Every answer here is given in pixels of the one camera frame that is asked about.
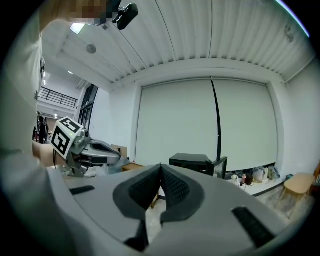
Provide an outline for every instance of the balcony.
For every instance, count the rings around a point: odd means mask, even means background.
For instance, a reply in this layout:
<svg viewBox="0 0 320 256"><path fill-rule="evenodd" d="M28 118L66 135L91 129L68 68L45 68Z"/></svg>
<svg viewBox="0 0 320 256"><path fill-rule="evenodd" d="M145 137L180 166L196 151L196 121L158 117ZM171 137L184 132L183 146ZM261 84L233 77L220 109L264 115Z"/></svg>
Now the balcony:
<svg viewBox="0 0 320 256"><path fill-rule="evenodd" d="M66 106L72 109L74 109L77 104L76 98L69 97L45 87L41 87L38 98L44 99L46 101L51 101L55 103L55 105L62 105L61 107Z"/></svg>

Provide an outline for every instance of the white window shade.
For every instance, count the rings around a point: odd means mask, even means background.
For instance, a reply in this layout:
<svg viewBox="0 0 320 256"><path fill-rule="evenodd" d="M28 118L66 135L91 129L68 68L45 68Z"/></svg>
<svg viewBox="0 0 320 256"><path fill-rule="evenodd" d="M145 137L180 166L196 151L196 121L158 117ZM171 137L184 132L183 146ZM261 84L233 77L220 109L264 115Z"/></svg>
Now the white window shade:
<svg viewBox="0 0 320 256"><path fill-rule="evenodd" d="M221 120L221 156L227 171L244 170L277 161L277 127L266 86L214 80Z"/></svg>
<svg viewBox="0 0 320 256"><path fill-rule="evenodd" d="M176 153L215 161L217 111L210 80L169 83L142 90L135 161L169 164Z"/></svg>

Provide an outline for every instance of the black rubber pad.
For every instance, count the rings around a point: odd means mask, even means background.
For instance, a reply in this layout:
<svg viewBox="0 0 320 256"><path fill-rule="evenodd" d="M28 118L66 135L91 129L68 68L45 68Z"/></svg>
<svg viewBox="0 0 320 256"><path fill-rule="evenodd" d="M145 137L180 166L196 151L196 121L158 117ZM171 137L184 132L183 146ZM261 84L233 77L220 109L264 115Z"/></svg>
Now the black rubber pad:
<svg viewBox="0 0 320 256"><path fill-rule="evenodd" d="M71 188L70 192L74 196L74 195L82 194L94 189L95 188L93 186L81 186L81 187Z"/></svg>
<svg viewBox="0 0 320 256"><path fill-rule="evenodd" d="M275 238L273 234L246 207L232 210L234 216L241 223L257 248Z"/></svg>

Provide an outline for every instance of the wooden stool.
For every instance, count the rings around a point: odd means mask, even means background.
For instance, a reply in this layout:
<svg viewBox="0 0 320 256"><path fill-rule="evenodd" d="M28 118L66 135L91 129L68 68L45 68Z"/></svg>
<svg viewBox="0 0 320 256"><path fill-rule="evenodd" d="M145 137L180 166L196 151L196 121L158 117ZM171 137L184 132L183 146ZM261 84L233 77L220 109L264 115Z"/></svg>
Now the wooden stool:
<svg viewBox="0 0 320 256"><path fill-rule="evenodd" d="M284 197L285 193L288 193L292 196L297 197L295 205L289 216L289 219L290 219L292 216L292 213L296 209L297 203L300 200L300 198L303 195L305 195L305 198L307 198L310 192L311 185L314 182L314 180L315 180L315 176L309 173L297 173L296 175L294 175L291 179L287 180L284 183L284 190L278 202L276 202L275 207L278 206L279 202Z"/></svg>

